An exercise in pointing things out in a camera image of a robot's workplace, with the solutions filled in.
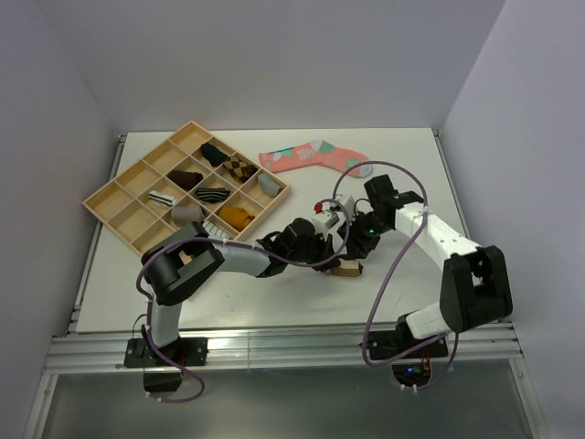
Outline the brown striped sock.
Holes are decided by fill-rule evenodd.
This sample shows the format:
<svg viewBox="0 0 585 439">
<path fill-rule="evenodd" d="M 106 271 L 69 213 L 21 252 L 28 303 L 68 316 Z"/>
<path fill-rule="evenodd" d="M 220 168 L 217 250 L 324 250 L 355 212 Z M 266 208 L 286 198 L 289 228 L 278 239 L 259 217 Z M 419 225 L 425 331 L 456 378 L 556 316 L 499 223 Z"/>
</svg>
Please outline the brown striped sock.
<svg viewBox="0 0 585 439">
<path fill-rule="evenodd" d="M 326 272 L 334 277 L 357 278 L 360 277 L 364 270 L 363 265 L 358 260 L 339 260 L 339 265 L 328 269 Z"/>
</svg>

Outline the white black striped sock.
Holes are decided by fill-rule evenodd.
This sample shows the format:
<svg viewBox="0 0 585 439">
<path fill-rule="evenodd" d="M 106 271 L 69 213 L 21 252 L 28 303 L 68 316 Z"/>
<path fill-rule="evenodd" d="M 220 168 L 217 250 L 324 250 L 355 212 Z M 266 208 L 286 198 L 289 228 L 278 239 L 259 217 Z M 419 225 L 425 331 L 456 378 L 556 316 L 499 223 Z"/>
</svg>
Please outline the white black striped sock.
<svg viewBox="0 0 585 439">
<path fill-rule="evenodd" d="M 221 229 L 218 225 L 214 224 L 213 222 L 207 220 L 203 221 L 202 227 L 210 237 L 215 237 L 217 239 L 222 240 L 230 238 L 230 235 L 226 231 Z"/>
</svg>

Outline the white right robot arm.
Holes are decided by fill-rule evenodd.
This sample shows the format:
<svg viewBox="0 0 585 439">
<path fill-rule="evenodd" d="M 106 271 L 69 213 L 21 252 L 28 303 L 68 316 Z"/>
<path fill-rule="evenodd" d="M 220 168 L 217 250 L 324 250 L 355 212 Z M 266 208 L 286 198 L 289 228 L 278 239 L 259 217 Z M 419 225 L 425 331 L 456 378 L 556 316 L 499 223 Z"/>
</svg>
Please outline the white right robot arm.
<svg viewBox="0 0 585 439">
<path fill-rule="evenodd" d="M 513 300 L 503 252 L 482 247 L 465 238 L 431 213 L 419 194 L 398 192 L 388 176 L 374 177 L 364 185 L 371 207 L 358 212 L 350 226 L 346 255 L 365 259 L 376 249 L 382 234 L 395 230 L 418 245 L 441 269 L 439 301 L 403 316 L 399 321 L 396 346 L 413 357 L 423 350 L 428 338 L 462 333 L 510 316 Z"/>
</svg>

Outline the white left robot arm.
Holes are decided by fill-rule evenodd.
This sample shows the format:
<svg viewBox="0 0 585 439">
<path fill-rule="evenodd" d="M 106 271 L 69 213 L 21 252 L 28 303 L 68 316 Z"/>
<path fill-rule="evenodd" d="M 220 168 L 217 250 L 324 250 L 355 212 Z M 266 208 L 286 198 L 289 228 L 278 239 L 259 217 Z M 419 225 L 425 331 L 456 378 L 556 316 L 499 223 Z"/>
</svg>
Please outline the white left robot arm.
<svg viewBox="0 0 585 439">
<path fill-rule="evenodd" d="M 289 265 L 327 271 L 339 267 L 341 257 L 331 234 L 298 218 L 256 241 L 222 240 L 194 222 L 152 247 L 141 263 L 136 288 L 148 300 L 144 352 L 155 364 L 167 365 L 178 353 L 182 304 L 215 273 L 262 279 Z"/>
</svg>

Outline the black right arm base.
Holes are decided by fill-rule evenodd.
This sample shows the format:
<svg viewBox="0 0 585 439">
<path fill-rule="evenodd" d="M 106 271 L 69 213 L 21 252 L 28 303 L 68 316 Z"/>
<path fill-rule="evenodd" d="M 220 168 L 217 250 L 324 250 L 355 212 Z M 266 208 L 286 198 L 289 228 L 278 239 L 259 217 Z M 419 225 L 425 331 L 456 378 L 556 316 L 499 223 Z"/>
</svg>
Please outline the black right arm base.
<svg viewBox="0 0 585 439">
<path fill-rule="evenodd" d="M 360 347 L 375 364 L 396 356 L 398 361 L 407 359 L 408 363 L 392 363 L 390 367 L 398 385 L 413 391 L 431 382 L 434 359 L 447 359 L 450 355 L 447 337 L 416 339 L 405 321 L 398 322 L 392 330 L 370 331 L 367 342 Z"/>
</svg>

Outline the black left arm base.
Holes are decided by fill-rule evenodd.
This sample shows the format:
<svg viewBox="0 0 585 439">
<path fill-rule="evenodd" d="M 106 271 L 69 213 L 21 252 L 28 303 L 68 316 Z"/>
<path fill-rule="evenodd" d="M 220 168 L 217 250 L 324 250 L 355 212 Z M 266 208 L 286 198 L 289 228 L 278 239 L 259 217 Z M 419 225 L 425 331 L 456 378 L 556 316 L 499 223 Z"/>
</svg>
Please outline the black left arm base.
<svg viewBox="0 0 585 439">
<path fill-rule="evenodd" d="M 207 339 L 179 337 L 170 345 L 159 348 L 159 351 L 184 368 L 204 366 L 207 360 Z M 173 372 L 146 371 L 157 367 L 170 367 L 170 364 L 152 350 L 145 337 L 132 338 L 128 341 L 123 366 L 126 369 L 143 369 L 144 389 L 151 393 L 166 395 L 175 392 L 186 377 L 180 369 Z"/>
</svg>

